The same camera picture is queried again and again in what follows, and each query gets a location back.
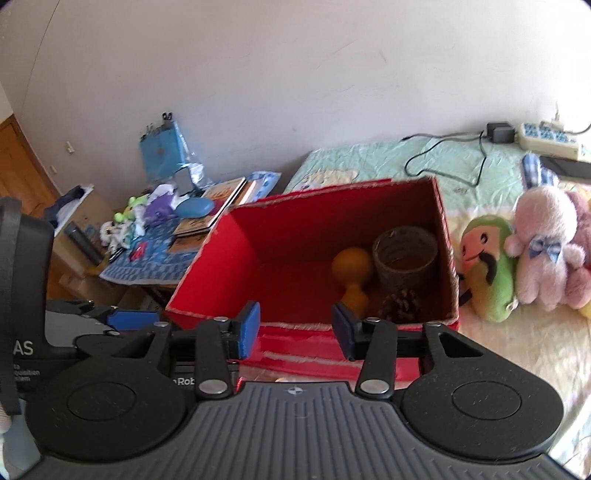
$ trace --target power adapter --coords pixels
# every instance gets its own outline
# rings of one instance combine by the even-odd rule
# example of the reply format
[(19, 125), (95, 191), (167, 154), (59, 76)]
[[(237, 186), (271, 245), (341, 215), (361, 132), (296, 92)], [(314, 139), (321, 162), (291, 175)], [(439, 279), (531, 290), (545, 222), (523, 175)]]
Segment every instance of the power adapter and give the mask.
[(515, 128), (507, 122), (490, 123), (486, 126), (486, 136), (491, 143), (513, 143)]

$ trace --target red box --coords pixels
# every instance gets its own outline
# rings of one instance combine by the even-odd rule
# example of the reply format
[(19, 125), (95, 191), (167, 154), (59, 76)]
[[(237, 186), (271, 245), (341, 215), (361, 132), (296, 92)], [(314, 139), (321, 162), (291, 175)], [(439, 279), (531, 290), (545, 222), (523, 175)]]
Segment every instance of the red box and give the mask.
[[(183, 328), (214, 316), (234, 317), (248, 300), (261, 304), (261, 330), (244, 363), (300, 375), (356, 378), (330, 327), (332, 305), (344, 291), (332, 277), (335, 255), (371, 250), (395, 226), (421, 226), (437, 237), (439, 282), (422, 301), (421, 322), (457, 328), (458, 286), (443, 205), (435, 179), (378, 180), (260, 200), (225, 213), (167, 306)], [(377, 316), (387, 292), (377, 275), (364, 288)], [(405, 325), (419, 329), (421, 324)], [(418, 376), (417, 362), (400, 359), (397, 379)]]

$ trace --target yellow toy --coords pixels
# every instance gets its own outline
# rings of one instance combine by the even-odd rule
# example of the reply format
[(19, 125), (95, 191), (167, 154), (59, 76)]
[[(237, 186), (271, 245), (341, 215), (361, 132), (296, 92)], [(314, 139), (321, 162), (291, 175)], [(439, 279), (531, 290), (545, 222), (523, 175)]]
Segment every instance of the yellow toy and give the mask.
[(583, 317), (591, 320), (591, 301), (587, 305), (585, 305), (584, 307), (580, 308), (579, 313)]
[(370, 254), (362, 248), (347, 248), (333, 260), (332, 272), (336, 281), (346, 289), (341, 302), (358, 318), (365, 318), (369, 310), (369, 297), (362, 287), (374, 273)]

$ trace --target blue gripper pad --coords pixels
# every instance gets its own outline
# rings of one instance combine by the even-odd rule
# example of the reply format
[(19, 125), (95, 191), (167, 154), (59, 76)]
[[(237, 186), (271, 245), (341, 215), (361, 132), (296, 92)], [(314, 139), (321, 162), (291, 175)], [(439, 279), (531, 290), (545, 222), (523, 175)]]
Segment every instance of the blue gripper pad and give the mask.
[(238, 336), (238, 359), (247, 358), (255, 344), (256, 335), (261, 325), (261, 305), (258, 302), (248, 302), (239, 313), (236, 320), (241, 321)]
[(159, 322), (160, 317), (156, 312), (142, 312), (139, 310), (117, 310), (107, 319), (107, 325), (115, 330), (140, 330), (154, 322)]
[(355, 324), (360, 320), (343, 304), (335, 303), (332, 307), (332, 328), (339, 342), (343, 356), (347, 360), (357, 360), (355, 355)]

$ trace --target circular pad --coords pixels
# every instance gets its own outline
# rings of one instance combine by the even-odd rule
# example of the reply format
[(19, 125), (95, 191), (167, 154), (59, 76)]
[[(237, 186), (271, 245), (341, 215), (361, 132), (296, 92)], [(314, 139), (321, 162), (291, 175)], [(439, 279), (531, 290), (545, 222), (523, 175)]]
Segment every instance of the circular pad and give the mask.
[(472, 382), (452, 394), (455, 407), (479, 420), (511, 417), (521, 407), (521, 397), (511, 387), (497, 382)]
[(27, 404), (27, 426), (48, 452), (82, 462), (145, 453), (183, 421), (184, 395), (147, 362), (89, 358), (63, 371)]
[(550, 448), (563, 406), (545, 381), (492, 354), (436, 365), (401, 403), (411, 428), (429, 444), (461, 458), (501, 461)]
[(83, 420), (112, 420), (133, 408), (135, 393), (125, 385), (99, 382), (72, 392), (67, 403), (68, 409)]

